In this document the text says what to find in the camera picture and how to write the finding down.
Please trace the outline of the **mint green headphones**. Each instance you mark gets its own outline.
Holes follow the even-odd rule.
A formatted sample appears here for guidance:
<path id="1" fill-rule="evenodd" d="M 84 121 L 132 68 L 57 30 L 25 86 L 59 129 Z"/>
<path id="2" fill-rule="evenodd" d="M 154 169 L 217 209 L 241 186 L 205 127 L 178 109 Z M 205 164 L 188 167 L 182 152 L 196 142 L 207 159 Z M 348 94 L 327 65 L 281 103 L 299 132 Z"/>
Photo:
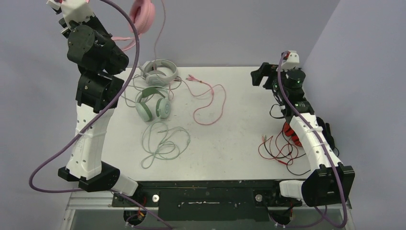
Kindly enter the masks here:
<path id="1" fill-rule="evenodd" d="M 148 169 L 155 160 L 171 161 L 178 158 L 191 143 L 191 135 L 181 127 L 170 128 L 166 122 L 171 114 L 169 90 L 161 86 L 142 89 L 135 98 L 135 109 L 148 123 L 141 135 L 141 148 L 148 154 L 141 167 Z"/>

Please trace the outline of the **pink cat-ear headphones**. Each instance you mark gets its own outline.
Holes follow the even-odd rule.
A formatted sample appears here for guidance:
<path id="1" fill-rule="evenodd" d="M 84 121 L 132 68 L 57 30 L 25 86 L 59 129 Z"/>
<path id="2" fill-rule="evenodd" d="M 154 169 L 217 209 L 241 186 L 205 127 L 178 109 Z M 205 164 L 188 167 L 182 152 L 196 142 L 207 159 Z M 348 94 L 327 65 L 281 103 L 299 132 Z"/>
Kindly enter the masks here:
<path id="1" fill-rule="evenodd" d="M 135 26 L 135 28 L 137 29 L 138 35 L 145 34 L 151 28 L 151 26 L 154 22 L 155 16 L 156 16 L 155 5 L 150 0 L 135 0 L 131 7 L 130 12 L 129 12 L 131 25 Z M 224 106 L 225 106 L 225 102 L 226 102 L 226 92 L 224 92 L 224 100 L 222 103 L 219 117 L 216 120 L 214 120 L 213 122 L 203 123 L 203 122 L 200 122 L 197 120 L 197 118 L 196 118 L 197 112 L 211 106 L 211 104 L 214 102 L 214 97 L 215 97 L 214 88 L 216 87 L 216 85 L 212 86 L 205 81 L 197 79 L 193 75 L 188 75 L 188 77 L 186 78 L 186 81 L 198 82 L 200 84 L 204 84 L 209 87 L 209 89 L 207 91 L 205 91 L 201 94 L 191 93 L 192 96 L 200 97 L 200 96 L 205 95 L 206 93 L 210 93 L 210 95 L 211 95 L 211 100 L 208 105 L 199 107 L 193 112 L 192 116 L 193 116 L 194 121 L 197 124 L 202 125 L 202 126 L 210 126 L 210 125 L 217 123 L 222 118 L 223 113 L 224 113 Z"/>

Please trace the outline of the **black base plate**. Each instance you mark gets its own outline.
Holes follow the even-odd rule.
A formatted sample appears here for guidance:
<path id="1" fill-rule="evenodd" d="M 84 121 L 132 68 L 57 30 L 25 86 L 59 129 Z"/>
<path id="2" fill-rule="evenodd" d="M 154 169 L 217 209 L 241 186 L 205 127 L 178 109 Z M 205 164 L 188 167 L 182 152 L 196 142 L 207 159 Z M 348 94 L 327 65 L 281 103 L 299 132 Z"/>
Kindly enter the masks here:
<path id="1" fill-rule="evenodd" d="M 340 202 L 333 182 L 307 183 L 301 198 L 282 190 L 280 180 L 142 181 L 131 197 L 114 195 L 113 207 L 135 208 L 137 203 L 157 211 L 165 221 L 235 221 L 274 219 L 287 224 L 296 207 Z"/>

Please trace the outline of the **white gaming headset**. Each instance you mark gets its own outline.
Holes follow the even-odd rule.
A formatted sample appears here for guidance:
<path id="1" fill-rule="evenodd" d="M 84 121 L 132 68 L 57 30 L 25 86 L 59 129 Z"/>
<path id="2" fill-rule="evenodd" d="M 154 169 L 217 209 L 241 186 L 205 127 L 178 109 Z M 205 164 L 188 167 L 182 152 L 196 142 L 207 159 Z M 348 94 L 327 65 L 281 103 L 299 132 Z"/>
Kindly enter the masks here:
<path id="1" fill-rule="evenodd" d="M 173 81 L 179 81 L 178 88 L 181 84 L 181 78 L 178 76 L 177 66 L 166 59 L 156 59 L 153 61 L 148 61 L 142 66 L 137 66 L 139 73 L 135 74 L 131 80 L 128 87 L 133 87 L 139 92 L 146 89 L 147 87 L 158 86 L 159 90 L 163 88 L 169 90 L 170 84 Z M 136 86 L 134 80 L 141 79 L 147 84 L 147 87 Z"/>

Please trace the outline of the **red and black headphones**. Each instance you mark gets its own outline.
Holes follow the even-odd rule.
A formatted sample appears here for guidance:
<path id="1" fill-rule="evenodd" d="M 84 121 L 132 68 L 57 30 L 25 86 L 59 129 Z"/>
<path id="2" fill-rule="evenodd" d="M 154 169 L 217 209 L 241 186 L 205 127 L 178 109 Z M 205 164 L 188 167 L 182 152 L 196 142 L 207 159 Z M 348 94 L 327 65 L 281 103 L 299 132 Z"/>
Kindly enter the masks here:
<path id="1" fill-rule="evenodd" d="M 310 171 L 294 173 L 290 170 L 290 166 L 293 165 L 294 160 L 305 156 L 304 153 L 299 153 L 301 147 L 302 144 L 298 136 L 294 133 L 289 124 L 285 122 L 276 137 L 270 136 L 268 138 L 266 135 L 261 137 L 258 153 L 265 160 L 275 160 L 284 165 L 290 174 L 302 176 Z"/>

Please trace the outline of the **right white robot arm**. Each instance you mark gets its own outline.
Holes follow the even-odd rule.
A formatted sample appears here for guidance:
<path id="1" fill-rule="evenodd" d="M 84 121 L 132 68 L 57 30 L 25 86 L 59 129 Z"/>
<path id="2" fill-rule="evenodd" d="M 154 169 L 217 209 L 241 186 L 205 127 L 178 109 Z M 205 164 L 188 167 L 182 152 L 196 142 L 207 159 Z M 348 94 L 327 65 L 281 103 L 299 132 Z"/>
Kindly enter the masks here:
<path id="1" fill-rule="evenodd" d="M 309 207 L 346 203 L 355 178 L 351 166 L 345 166 L 335 155 L 325 138 L 323 127 L 305 98 L 302 85 L 305 73 L 301 69 L 280 70 L 277 65 L 262 63 L 251 72 L 252 85 L 272 90 L 279 100 L 281 112 L 298 136 L 308 158 L 311 174 L 305 180 L 284 180 L 271 191 L 271 199 L 283 205 L 290 198 L 303 200 Z"/>

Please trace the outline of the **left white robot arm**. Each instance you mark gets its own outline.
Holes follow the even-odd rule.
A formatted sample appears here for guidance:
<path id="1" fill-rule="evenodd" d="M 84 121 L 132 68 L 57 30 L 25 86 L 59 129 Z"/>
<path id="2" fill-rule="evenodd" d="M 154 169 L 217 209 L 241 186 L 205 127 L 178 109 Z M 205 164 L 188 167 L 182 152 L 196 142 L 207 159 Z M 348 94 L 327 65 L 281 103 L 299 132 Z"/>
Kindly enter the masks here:
<path id="1" fill-rule="evenodd" d="M 143 201 L 138 183 L 102 161 L 109 121 L 117 107 L 124 80 L 117 77 L 128 66 L 128 56 L 112 40 L 96 16 L 85 22 L 61 20 L 67 29 L 67 58 L 77 64 L 80 78 L 76 92 L 78 139 L 70 159 L 58 176 L 78 182 L 87 192 L 113 190 L 124 194 L 132 206 Z"/>

